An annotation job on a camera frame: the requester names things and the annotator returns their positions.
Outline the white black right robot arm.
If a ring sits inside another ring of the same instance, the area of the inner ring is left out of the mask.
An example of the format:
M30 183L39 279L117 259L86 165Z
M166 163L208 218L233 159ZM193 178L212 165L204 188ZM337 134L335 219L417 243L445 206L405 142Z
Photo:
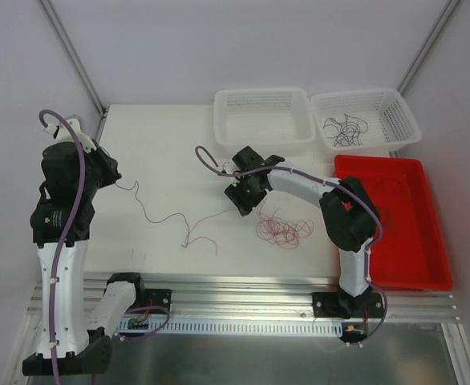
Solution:
M222 172L235 176L225 195L243 217L271 191L288 193L320 209L340 261L336 297L322 300L321 308L345 319L366 309L372 294L368 258L375 234L382 228L379 213L358 178L311 176L280 156L265 159L249 146L236 153Z

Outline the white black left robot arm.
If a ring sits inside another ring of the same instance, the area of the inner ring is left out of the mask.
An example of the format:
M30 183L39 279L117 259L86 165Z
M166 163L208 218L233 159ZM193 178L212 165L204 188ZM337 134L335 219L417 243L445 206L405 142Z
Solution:
M113 334L126 313L145 307L139 273L115 273L92 314L84 312L83 274L99 189L120 177L103 149L73 141L43 151L45 180L30 217L42 272L42 325L35 352L23 360L28 377L99 375L111 362Z

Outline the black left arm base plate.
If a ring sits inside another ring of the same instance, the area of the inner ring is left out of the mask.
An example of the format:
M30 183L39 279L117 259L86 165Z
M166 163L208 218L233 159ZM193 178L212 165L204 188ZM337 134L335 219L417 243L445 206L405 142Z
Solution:
M149 314L164 314L162 308L167 311L171 310L172 305L172 290L170 289L155 289L149 288L145 290L142 307L152 306L153 309L149 310Z

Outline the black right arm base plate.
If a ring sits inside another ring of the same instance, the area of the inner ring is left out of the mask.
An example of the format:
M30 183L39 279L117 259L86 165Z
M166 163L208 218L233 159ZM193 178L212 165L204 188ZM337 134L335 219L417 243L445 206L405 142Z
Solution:
M384 316L382 296L375 292L356 298L343 293L314 292L312 307L315 318L381 318Z

